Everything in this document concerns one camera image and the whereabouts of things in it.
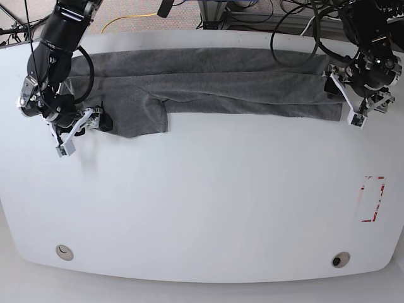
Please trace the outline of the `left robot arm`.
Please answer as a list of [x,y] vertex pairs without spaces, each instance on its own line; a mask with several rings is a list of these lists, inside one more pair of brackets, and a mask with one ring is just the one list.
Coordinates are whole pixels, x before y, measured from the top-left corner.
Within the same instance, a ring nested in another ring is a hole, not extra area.
[[[372,111],[387,113],[395,99],[389,88],[401,78],[400,58],[393,54],[391,44],[403,47],[403,22],[388,23],[388,19],[403,13],[403,1],[329,1],[319,10],[315,1],[308,3],[314,16],[308,27],[312,28],[314,49],[340,62],[330,64],[324,71],[324,92],[327,96],[348,97],[345,86],[350,86],[362,102],[358,108],[350,107],[349,123],[363,126]],[[329,50],[320,40],[321,20],[329,13],[338,13],[344,33],[357,46],[353,57],[341,56]]]

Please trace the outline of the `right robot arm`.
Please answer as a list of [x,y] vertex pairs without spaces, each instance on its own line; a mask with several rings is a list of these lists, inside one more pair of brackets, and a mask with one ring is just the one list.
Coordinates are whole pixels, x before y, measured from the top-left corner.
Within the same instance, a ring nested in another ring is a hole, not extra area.
[[[56,2],[38,46],[31,48],[27,76],[16,103],[24,116],[44,118],[62,156],[75,151],[73,138],[84,135],[87,129],[108,132],[113,128],[103,105],[78,107],[89,96],[95,80],[92,59],[80,42],[100,5],[101,1]],[[78,98],[58,92],[70,73],[74,51],[83,55],[90,72],[88,87]]]

